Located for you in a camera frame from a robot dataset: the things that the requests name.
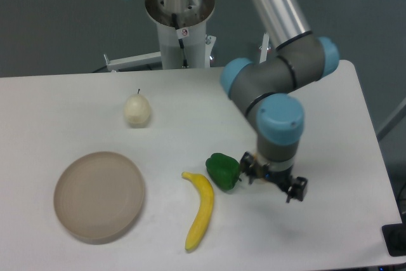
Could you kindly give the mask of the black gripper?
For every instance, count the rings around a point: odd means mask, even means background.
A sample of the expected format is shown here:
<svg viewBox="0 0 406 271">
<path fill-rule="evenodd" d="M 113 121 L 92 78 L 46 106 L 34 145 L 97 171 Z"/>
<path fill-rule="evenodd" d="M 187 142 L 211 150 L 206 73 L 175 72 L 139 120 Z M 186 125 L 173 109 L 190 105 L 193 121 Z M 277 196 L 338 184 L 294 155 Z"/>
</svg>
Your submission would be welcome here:
<svg viewBox="0 0 406 271">
<path fill-rule="evenodd" d="M 263 179 L 287 194 L 286 203 L 292 200 L 303 202 L 308 190 L 308 179 L 291 175 L 294 160 L 295 157 L 271 161 L 260 153 L 253 156 L 250 152 L 245 152 L 239 162 L 239 170 L 248 177 L 250 185 L 255 179 Z"/>
</svg>

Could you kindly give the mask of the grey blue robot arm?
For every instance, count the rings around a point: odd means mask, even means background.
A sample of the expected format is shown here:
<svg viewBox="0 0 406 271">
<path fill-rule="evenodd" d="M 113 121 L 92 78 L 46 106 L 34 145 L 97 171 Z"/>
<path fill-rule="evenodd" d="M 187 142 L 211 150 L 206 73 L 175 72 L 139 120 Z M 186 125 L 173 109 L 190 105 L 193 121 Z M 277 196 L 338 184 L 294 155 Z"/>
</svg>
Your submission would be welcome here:
<svg viewBox="0 0 406 271">
<path fill-rule="evenodd" d="M 246 58 L 228 63 L 220 83 L 257 134 L 255 154 L 245 153 L 239 169 L 250 180 L 264 179 L 302 201 L 308 181 L 291 174 L 305 115 L 291 93 L 333 73 L 339 65 L 336 45 L 315 37 L 296 0 L 253 0 L 276 49 L 273 58 L 255 64 Z M 209 65 L 206 22 L 215 0 L 145 0 L 155 22 L 163 69 Z"/>
</svg>

